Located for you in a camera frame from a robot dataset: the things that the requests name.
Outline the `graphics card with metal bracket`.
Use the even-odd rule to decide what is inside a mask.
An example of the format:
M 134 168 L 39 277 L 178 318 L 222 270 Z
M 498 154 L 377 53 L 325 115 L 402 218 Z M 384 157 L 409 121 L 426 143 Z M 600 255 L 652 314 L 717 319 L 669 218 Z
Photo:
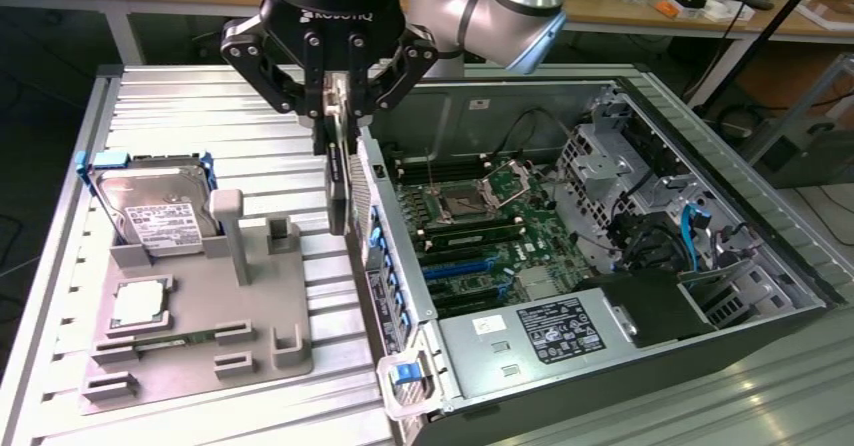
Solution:
M 357 117 L 350 110 L 349 77 L 330 72 L 324 77 L 322 132 L 326 157 L 325 196 L 329 233 L 346 234 L 352 216 L 350 156 L 356 153 Z

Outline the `black RAM slot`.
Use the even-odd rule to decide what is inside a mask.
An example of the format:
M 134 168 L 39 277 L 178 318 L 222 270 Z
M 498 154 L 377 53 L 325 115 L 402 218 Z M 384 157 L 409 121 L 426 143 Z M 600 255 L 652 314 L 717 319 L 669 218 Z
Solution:
M 484 169 L 477 167 L 446 167 L 437 170 L 422 168 L 398 168 L 396 181 L 402 185 L 426 184 L 429 182 L 452 182 L 477 179 L 485 175 Z
M 509 228 L 524 225 L 520 217 L 510 216 L 502 218 L 481 219 L 477 221 L 462 221 L 453 224 L 426 224 L 417 227 L 424 233 L 437 234 L 440 232 L 461 232 L 473 230 L 488 230 L 494 228 Z

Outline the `CPU socket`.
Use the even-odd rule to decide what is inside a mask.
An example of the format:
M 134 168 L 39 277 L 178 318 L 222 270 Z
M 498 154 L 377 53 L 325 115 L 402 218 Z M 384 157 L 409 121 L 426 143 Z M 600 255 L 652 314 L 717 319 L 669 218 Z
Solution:
M 490 218 L 494 214 L 474 186 L 444 188 L 436 195 L 436 204 L 437 222 L 442 224 Z

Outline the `black RAM stick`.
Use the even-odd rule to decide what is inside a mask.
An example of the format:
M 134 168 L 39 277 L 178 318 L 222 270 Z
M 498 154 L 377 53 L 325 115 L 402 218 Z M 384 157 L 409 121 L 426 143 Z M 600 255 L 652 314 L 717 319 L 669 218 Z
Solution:
M 509 226 L 493 226 L 469 228 L 465 230 L 442 230 L 434 233 L 424 233 L 421 246 L 424 252 L 449 251 L 470 246 L 504 243 L 517 240 L 525 227 L 518 224 Z

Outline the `green motherboard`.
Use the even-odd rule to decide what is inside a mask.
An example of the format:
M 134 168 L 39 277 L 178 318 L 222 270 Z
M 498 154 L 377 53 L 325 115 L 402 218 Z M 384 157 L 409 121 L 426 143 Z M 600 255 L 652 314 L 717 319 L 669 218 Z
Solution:
M 509 160 L 516 159 L 497 161 L 478 157 L 470 160 L 442 162 L 438 163 L 438 166 L 440 168 L 480 167 L 486 175 Z M 396 165 L 392 183 L 420 271 L 422 268 L 446 264 L 488 258 L 494 259 L 494 265 L 489 272 L 441 280 L 426 281 L 424 279 L 428 293 L 429 289 L 436 288 L 440 284 L 449 284 L 460 290 L 494 287 L 498 292 L 497 299 L 505 301 L 504 306 L 510 306 L 530 302 L 516 278 L 521 269 L 533 266 L 545 267 L 558 290 L 556 296 L 569 293 L 576 284 L 591 276 L 591 264 L 576 245 L 572 232 L 568 231 L 558 218 L 553 193 L 544 182 L 545 178 L 530 163 L 516 161 L 528 171 L 530 190 L 501 208 L 490 206 L 494 214 L 490 218 L 482 219 L 520 217 L 525 227 L 521 237 L 509 242 L 477 245 L 441 252 L 422 251 L 421 239 L 424 232 L 417 230 L 421 225 L 438 223 L 438 206 L 436 198 L 426 192 L 428 183 L 402 185 L 396 181 L 398 168 L 422 168 L 425 167 L 425 162 Z M 470 180 L 440 182 L 440 189 L 458 186 L 474 186 L 477 188 L 478 180 L 482 177 Z

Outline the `black expansion slot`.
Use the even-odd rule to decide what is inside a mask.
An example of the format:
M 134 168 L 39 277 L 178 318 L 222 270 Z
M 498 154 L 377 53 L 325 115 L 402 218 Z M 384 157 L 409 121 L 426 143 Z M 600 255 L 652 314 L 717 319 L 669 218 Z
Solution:
M 432 301 L 437 303 L 490 301 L 498 298 L 498 292 L 494 287 L 460 290 L 449 284 L 440 284 L 436 288 L 430 288 L 429 295 Z
M 450 318 L 488 311 L 505 305 L 504 300 L 494 298 L 448 298 L 434 304 L 440 318 Z

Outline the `silver chipset heatsink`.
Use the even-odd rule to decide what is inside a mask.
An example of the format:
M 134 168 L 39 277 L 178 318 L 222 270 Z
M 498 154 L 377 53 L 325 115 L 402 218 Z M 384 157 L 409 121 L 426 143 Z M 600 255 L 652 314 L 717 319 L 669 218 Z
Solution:
M 544 299 L 558 294 L 556 284 L 544 266 L 521 269 L 516 278 L 529 301 Z

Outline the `grey plastic parts rack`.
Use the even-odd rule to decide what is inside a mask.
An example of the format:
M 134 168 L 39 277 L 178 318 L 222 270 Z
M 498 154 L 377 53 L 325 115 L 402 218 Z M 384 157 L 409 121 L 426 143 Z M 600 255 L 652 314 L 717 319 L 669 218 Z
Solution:
M 85 373 L 82 414 L 246 386 L 313 369 L 300 231 L 284 214 L 241 226 L 242 193 L 216 190 L 208 210 L 217 236 L 197 254 L 154 258 L 113 246 L 105 269 Z M 154 322 L 110 327 L 122 283 L 164 284 Z M 212 330 L 214 340 L 137 351 L 133 340 Z

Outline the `white and black device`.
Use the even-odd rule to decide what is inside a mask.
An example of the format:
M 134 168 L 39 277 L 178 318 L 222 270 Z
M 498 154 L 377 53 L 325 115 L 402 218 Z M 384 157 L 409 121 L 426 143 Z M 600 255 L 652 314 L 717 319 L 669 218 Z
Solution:
M 660 0 L 653 9 L 671 19 L 749 21 L 755 10 L 737 0 Z

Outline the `silver CPU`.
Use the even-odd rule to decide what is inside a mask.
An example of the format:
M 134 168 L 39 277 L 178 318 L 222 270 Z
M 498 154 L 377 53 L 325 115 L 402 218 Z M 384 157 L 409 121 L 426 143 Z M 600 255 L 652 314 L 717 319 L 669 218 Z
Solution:
M 150 323 L 162 312 L 164 284 L 156 280 L 122 283 L 114 293 L 110 327 Z

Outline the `green RAM stick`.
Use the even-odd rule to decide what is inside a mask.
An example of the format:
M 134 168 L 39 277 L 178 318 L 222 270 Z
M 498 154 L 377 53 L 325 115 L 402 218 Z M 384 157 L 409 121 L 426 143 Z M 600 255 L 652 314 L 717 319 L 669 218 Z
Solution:
M 172 347 L 188 347 L 204 344 L 214 340 L 216 333 L 212 330 L 186 334 L 168 335 L 133 340 L 133 348 L 137 351 L 166 349 Z

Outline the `black stand pole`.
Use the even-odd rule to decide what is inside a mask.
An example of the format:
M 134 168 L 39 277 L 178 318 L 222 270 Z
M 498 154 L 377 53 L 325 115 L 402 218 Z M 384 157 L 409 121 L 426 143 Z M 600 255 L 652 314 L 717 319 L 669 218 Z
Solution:
M 749 42 L 749 45 L 745 51 L 741 53 L 735 64 L 728 68 L 727 74 L 723 79 L 719 81 L 713 90 L 708 93 L 708 95 L 701 98 L 699 93 L 695 93 L 691 100 L 693 104 L 691 109 L 695 113 L 704 113 L 709 107 L 713 105 L 723 92 L 728 88 L 728 86 L 735 82 L 739 74 L 743 69 L 752 61 L 753 57 L 759 53 L 759 50 L 769 41 L 772 35 L 776 33 L 776 30 L 781 26 L 783 22 L 788 18 L 789 14 L 793 12 L 795 7 L 800 4 L 801 0 L 787 0 L 785 3 L 777 9 L 777 12 L 772 16 L 772 19 L 768 21 L 767 25 L 763 27 L 760 33 L 756 38 Z

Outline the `dark equipment case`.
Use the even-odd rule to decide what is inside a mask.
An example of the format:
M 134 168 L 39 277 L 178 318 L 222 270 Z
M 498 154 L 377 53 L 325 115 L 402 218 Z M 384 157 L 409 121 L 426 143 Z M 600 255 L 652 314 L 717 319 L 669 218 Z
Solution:
M 854 130 L 823 119 L 783 134 L 757 169 L 776 189 L 854 183 Z

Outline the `open black PC case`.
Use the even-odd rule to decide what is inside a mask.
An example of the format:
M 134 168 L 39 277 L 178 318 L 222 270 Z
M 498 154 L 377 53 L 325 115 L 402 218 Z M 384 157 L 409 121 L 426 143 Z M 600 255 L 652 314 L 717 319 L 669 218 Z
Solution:
M 394 167 L 485 157 L 541 172 L 554 193 L 557 160 L 576 127 L 621 127 L 667 147 L 664 210 L 619 213 L 600 248 L 572 233 L 589 277 L 641 269 L 676 274 L 715 331 L 637 348 L 619 363 L 500 397 L 466 400 L 445 353 L 440 318 L 418 268 Z M 405 446 L 465 446 L 623 408 L 628 425 L 687 414 L 703 396 L 744 396 L 755 361 L 811 337 L 854 306 L 854 263 L 836 252 L 751 165 L 649 75 L 601 70 L 562 77 L 428 80 L 357 133 L 353 237 L 373 322 L 376 373 L 394 438 Z M 416 362 L 422 378 L 394 386 Z

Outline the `grey aluminium frame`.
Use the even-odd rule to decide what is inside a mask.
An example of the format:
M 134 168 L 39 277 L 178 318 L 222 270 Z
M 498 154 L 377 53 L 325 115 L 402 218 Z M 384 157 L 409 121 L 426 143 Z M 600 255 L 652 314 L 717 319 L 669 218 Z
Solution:
M 804 116 L 812 105 L 821 102 L 824 92 L 831 93 L 833 84 L 840 76 L 854 77 L 854 53 L 844 53 L 828 65 L 815 83 L 804 91 L 799 99 L 784 110 L 776 121 L 753 134 L 743 148 L 743 157 L 749 164 L 755 164 L 776 143 L 784 132 L 793 126 L 795 121 Z

